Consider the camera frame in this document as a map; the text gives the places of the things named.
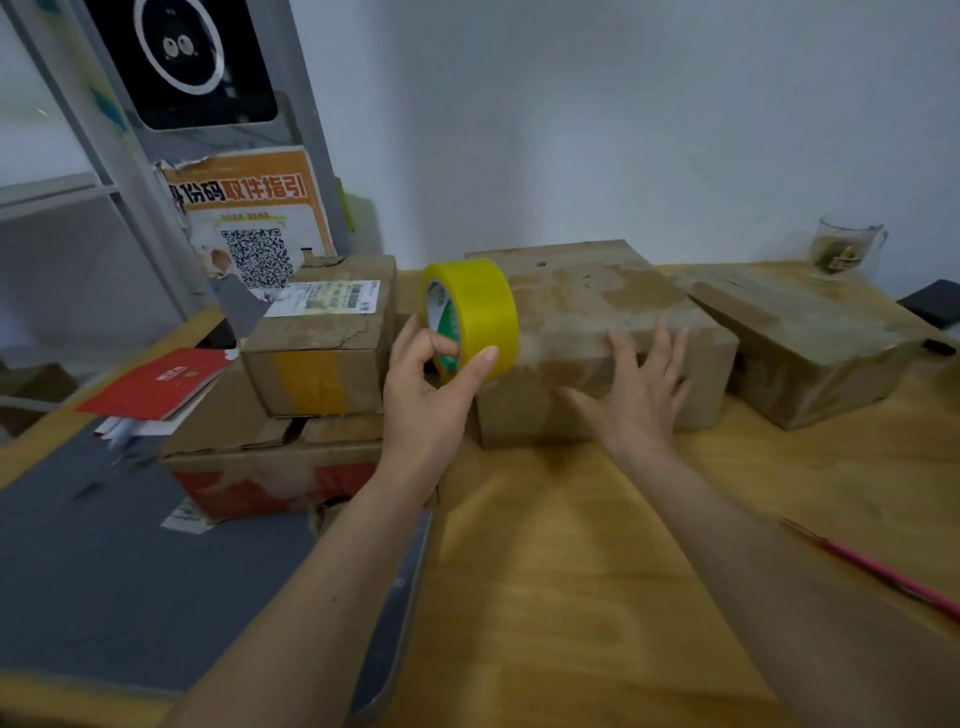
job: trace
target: hand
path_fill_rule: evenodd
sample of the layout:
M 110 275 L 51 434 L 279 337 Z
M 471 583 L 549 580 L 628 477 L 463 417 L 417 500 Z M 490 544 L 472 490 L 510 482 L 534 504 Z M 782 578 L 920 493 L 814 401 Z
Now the hand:
M 575 389 L 560 390 L 622 471 L 638 458 L 674 454 L 673 425 L 690 389 L 682 376 L 686 339 L 687 330 L 681 328 L 671 341 L 660 316 L 653 349 L 640 367 L 634 342 L 611 331 L 616 370 L 610 393 L 597 401 Z
M 423 379 L 423 364 L 434 354 L 457 356 L 460 346 L 436 331 L 420 327 L 414 314 L 390 351 L 390 372 L 383 386 L 383 455 L 380 469 L 395 480 L 413 480 L 433 488 L 453 460 L 464 436 L 473 396 L 490 373 L 500 351 L 486 347 L 440 389 Z

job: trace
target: pink pen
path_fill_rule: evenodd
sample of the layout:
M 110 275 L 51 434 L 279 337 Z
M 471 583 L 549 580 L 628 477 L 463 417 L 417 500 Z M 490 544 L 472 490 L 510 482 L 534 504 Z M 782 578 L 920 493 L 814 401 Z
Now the pink pen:
M 960 624 L 960 604 L 957 604 L 952 599 L 948 599 L 938 592 L 934 592 L 932 589 L 925 587 L 923 584 L 918 584 L 913 579 L 907 578 L 903 574 L 885 567 L 882 564 L 868 559 L 866 556 L 863 556 L 858 551 L 854 551 L 849 546 L 844 546 L 843 544 L 833 541 L 833 539 L 825 538 L 819 534 L 814 533 L 809 528 L 804 528 L 799 523 L 790 521 L 789 519 L 780 519 L 785 525 L 790 526 L 799 533 L 804 534 L 807 538 L 813 539 L 820 546 L 825 548 L 830 553 L 836 554 L 845 561 L 849 561 L 852 564 L 856 564 L 864 571 L 868 571 L 873 576 L 881 579 L 895 589 L 900 590 L 907 596 L 911 596 L 920 601 L 926 602 L 927 604 L 939 609 L 953 621 Z

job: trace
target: tape roll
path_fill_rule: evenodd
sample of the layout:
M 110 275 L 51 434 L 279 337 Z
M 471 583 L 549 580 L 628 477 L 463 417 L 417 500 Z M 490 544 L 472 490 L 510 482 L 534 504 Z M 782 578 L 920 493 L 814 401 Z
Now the tape roll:
M 437 333 L 460 342 L 460 356 L 435 356 L 446 383 L 474 356 L 497 346 L 500 356 L 489 378 L 506 374 L 516 360 L 519 324 L 514 294 L 488 258 L 434 263 L 423 271 L 423 320 Z

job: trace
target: wooden table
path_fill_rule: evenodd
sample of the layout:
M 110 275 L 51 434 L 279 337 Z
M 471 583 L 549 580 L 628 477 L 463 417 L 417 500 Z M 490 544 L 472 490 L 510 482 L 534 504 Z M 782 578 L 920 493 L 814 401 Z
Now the wooden table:
M 866 284 L 825 287 L 801 266 L 771 267 L 933 333 Z M 401 309 L 414 307 L 412 290 L 403 287 Z M 171 335 L 178 343 L 149 355 L 199 339 L 214 316 L 202 314 Z M 898 392 L 872 407 L 783 432 L 728 398 L 719 426 L 677 442 L 757 511 L 788 516 L 960 600 L 958 415 L 960 363 L 925 354 Z M 50 416 L 3 450 L 0 483 L 83 426 L 78 417 Z M 482 451 L 466 439 L 439 515 L 382 725 L 791 724 L 660 520 L 596 446 Z M 824 559 L 960 645 L 960 629 L 938 614 Z M 152 726 L 166 705 L 0 679 L 0 710 L 22 716 Z

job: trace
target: glass mug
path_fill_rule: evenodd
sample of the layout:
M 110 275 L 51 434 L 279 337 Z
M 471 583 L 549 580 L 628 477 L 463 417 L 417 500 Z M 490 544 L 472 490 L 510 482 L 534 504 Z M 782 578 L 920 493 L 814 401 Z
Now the glass mug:
M 859 268 L 876 244 L 879 255 L 890 234 L 882 225 L 868 228 L 844 227 L 836 220 L 820 218 L 817 234 L 810 243 L 813 277 L 820 280 L 844 280 Z

